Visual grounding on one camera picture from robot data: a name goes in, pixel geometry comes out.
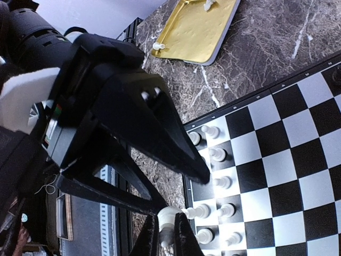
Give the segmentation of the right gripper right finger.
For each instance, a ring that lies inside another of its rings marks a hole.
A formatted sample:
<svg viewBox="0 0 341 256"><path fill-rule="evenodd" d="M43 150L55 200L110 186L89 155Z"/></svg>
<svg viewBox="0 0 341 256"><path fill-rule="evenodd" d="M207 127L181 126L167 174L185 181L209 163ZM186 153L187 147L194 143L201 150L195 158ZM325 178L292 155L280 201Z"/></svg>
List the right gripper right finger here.
<svg viewBox="0 0 341 256"><path fill-rule="evenodd" d="M177 213L175 215L174 255L204 256L184 213Z"/></svg>

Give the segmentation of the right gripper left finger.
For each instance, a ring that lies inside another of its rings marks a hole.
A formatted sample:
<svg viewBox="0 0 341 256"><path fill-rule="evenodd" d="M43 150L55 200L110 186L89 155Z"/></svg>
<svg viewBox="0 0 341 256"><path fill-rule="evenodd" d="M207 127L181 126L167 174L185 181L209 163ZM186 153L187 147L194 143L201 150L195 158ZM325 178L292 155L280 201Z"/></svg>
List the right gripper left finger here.
<svg viewBox="0 0 341 256"><path fill-rule="evenodd" d="M159 252L159 221L148 215L129 256L157 256Z"/></svg>

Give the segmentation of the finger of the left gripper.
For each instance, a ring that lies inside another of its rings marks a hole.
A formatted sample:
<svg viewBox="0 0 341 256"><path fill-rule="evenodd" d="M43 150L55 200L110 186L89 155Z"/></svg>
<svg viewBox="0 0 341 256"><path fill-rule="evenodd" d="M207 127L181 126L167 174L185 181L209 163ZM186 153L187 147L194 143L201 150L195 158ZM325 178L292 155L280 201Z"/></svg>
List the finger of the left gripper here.
<svg viewBox="0 0 341 256"><path fill-rule="evenodd" d="M112 167L140 196L96 177L105 166ZM81 157L61 172L56 185L63 193L145 215L156 215L168 206L127 150L104 129L95 130Z"/></svg>

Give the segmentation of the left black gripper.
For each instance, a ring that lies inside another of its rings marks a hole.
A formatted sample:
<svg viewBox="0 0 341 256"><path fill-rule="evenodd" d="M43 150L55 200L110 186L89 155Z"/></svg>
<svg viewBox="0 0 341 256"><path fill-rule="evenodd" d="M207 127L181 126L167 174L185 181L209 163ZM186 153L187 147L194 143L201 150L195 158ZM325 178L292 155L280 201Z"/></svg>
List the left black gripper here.
<svg viewBox="0 0 341 256"><path fill-rule="evenodd" d="M103 156L109 140L207 184L210 171L186 133L164 80L135 45L94 34L70 46L53 85L44 147L58 167Z"/></svg>

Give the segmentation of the white chess piece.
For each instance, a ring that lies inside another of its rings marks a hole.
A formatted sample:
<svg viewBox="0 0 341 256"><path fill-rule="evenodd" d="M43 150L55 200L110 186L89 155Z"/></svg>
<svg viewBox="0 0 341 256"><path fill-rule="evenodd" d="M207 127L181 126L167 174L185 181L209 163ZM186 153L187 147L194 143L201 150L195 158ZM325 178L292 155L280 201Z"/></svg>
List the white chess piece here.
<svg viewBox="0 0 341 256"><path fill-rule="evenodd" d="M196 239L199 244L206 245L213 241L214 233L211 229L203 228L197 232Z"/></svg>

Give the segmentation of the white chess king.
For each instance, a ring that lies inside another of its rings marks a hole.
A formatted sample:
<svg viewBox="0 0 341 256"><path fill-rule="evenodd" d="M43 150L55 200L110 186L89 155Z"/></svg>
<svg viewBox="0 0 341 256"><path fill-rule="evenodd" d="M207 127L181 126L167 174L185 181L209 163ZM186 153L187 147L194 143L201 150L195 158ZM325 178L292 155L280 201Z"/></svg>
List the white chess king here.
<svg viewBox="0 0 341 256"><path fill-rule="evenodd" d="M197 207L182 209L182 212L190 220L195 218L205 219L210 215L210 207L207 204L200 204Z"/></svg>

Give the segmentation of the white chess pawn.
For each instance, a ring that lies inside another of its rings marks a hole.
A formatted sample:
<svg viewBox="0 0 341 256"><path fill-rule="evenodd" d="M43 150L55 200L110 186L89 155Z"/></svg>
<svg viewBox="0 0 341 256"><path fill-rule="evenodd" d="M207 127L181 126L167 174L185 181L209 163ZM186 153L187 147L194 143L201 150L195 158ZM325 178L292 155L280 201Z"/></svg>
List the white chess pawn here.
<svg viewBox="0 0 341 256"><path fill-rule="evenodd" d="M236 212L236 208L233 204L227 203L222 205L218 210L217 210L217 216L218 217L227 217L230 218L232 217Z"/></svg>
<svg viewBox="0 0 341 256"><path fill-rule="evenodd" d="M226 159L227 153L223 148L209 149L210 158L216 162L222 162Z"/></svg>
<svg viewBox="0 0 341 256"><path fill-rule="evenodd" d="M212 139L216 139L220 135L220 130L216 126L203 125L201 127L201 131L205 133L207 137L210 137Z"/></svg>
<svg viewBox="0 0 341 256"><path fill-rule="evenodd" d="M227 246L239 244L242 241L242 235L238 232L232 232L225 240Z"/></svg>

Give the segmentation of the gold square tray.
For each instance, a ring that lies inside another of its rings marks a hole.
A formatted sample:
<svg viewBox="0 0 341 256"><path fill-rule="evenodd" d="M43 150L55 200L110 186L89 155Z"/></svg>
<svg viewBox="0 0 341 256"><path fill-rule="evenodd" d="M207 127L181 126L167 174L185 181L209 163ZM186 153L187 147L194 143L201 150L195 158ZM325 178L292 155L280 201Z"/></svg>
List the gold square tray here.
<svg viewBox="0 0 341 256"><path fill-rule="evenodd" d="M206 1L179 1L155 42L164 50L151 50L161 59L209 66L222 46L240 1L217 0L208 12Z"/></svg>

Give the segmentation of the black grey chessboard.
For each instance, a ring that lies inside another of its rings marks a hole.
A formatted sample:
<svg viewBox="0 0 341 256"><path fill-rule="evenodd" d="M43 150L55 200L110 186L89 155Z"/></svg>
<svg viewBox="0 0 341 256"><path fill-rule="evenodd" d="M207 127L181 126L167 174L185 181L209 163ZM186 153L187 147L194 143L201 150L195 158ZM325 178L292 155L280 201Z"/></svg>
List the black grey chessboard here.
<svg viewBox="0 0 341 256"><path fill-rule="evenodd" d="M201 131L216 126L216 139ZM184 178L186 207L207 204L190 220L211 229L204 255L340 255L340 53L186 123L211 175L206 185ZM223 148L222 162L209 149ZM229 176L229 189L213 179ZM235 214L218 217L224 204ZM227 246L232 232L242 241Z"/></svg>

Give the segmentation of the white chess knight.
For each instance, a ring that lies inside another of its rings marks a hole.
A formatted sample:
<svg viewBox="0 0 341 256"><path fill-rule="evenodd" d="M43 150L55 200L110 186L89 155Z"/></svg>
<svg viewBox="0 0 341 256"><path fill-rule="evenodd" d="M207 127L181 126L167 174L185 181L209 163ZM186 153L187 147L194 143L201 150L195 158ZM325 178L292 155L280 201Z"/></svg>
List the white chess knight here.
<svg viewBox="0 0 341 256"><path fill-rule="evenodd" d="M206 0L204 4L204 10L208 12L211 8L211 6L216 2L216 0Z"/></svg>

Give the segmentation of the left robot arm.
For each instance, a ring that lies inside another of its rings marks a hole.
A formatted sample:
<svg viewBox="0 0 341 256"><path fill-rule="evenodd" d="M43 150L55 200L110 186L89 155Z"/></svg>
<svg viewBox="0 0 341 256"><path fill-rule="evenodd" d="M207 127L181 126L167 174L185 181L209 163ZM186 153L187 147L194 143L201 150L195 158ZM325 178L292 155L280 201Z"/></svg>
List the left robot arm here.
<svg viewBox="0 0 341 256"><path fill-rule="evenodd" d="M32 72L57 67L37 136L60 168L58 188L90 201L157 214L167 203L121 145L194 182L209 169L186 133L167 86L142 69L134 44L84 33L70 42L33 1L1 1L1 52Z"/></svg>

